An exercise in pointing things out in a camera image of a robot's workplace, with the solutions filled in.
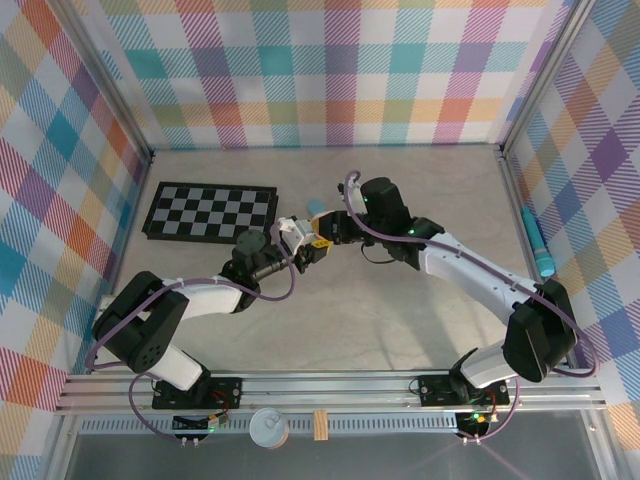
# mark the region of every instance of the blue marker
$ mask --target blue marker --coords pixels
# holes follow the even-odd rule
[[[536,259],[536,265],[538,266],[540,275],[545,278],[550,277],[556,271],[553,265],[553,259],[551,255],[549,255],[549,251],[542,240],[536,218],[528,207],[522,207],[522,221],[524,222],[524,228],[527,230],[529,243],[531,244],[533,256]]]

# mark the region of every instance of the checkered pattern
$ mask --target checkered pattern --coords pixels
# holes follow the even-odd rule
[[[148,238],[235,243],[247,230],[268,234],[275,188],[161,183],[143,231]]]
[[[158,148],[404,145],[486,141],[558,3],[102,0],[84,19]]]
[[[0,478],[32,479],[143,164],[45,1],[0,11]]]
[[[509,110],[509,113],[507,115],[507,120],[504,122],[504,125],[500,130],[500,134],[498,135],[497,143],[499,144],[503,143],[507,134],[509,133],[509,129],[511,128],[514,120],[518,116],[518,113],[520,112],[520,107],[522,107],[522,104],[525,98],[527,97],[527,94],[529,93],[531,86],[533,85],[536,77],[538,76],[538,73],[540,73],[540,70],[542,69],[544,62],[547,59],[549,52],[551,51],[553,42],[558,36],[560,29],[564,25],[564,22],[567,19],[567,16],[569,15],[569,11],[571,10],[571,7],[574,3],[575,3],[575,0],[563,0],[562,6],[558,9],[558,12],[556,13],[556,17],[553,20],[553,23],[551,24],[551,28],[549,28],[549,31],[547,32],[547,36],[542,42],[542,46],[540,47],[540,50],[538,51],[538,54],[536,55],[535,60],[531,64],[531,67],[529,68],[529,73],[527,74],[525,81],[520,86],[520,90],[518,90],[518,95],[515,101],[513,102],[513,105],[511,105],[511,109]]]
[[[605,396],[640,472],[638,2],[597,3],[515,150],[521,192],[605,362]]]

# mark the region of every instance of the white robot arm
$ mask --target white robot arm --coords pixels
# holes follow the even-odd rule
[[[508,272],[461,245],[435,222],[411,217],[397,187],[387,178],[363,185],[348,182],[339,189],[350,201],[350,212],[328,212],[313,225],[295,217],[278,221],[280,240],[289,259],[274,245],[268,245],[261,233],[247,231],[238,239],[232,260],[219,277],[213,277],[208,285],[182,286],[165,293],[150,305],[146,320],[136,318],[105,342],[106,348],[134,372],[150,373],[186,396],[197,397],[196,391],[204,388],[210,372],[171,345],[182,320],[209,313],[241,312],[255,297],[246,290],[259,293],[258,282],[286,268],[288,260],[304,273],[307,266],[326,256],[331,243],[353,242],[381,243],[394,259],[457,285],[507,326],[504,342],[469,352],[451,369],[452,388],[461,401],[468,401],[468,392],[473,389],[515,375],[539,382],[576,344],[575,333],[565,322],[518,288],[537,292],[573,317],[566,290],[559,283],[548,280],[538,285]],[[433,245],[385,241],[385,236],[427,239]],[[499,272],[509,283],[489,271]],[[216,284],[218,281],[233,282],[245,291]],[[149,295],[173,283],[149,272],[138,274],[97,320],[94,338],[100,341]]]

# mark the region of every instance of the small wooden block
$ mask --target small wooden block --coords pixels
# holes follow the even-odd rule
[[[329,440],[329,415],[326,410],[313,412],[313,440]]]

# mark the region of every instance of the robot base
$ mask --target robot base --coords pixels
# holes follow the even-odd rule
[[[509,390],[504,381],[476,389],[469,383],[456,384],[451,375],[421,375],[418,377],[420,404],[423,407],[450,407],[471,405],[509,405]]]
[[[242,379],[216,378],[205,373],[187,392],[165,381],[157,382],[153,390],[154,410],[236,410],[242,398]]]

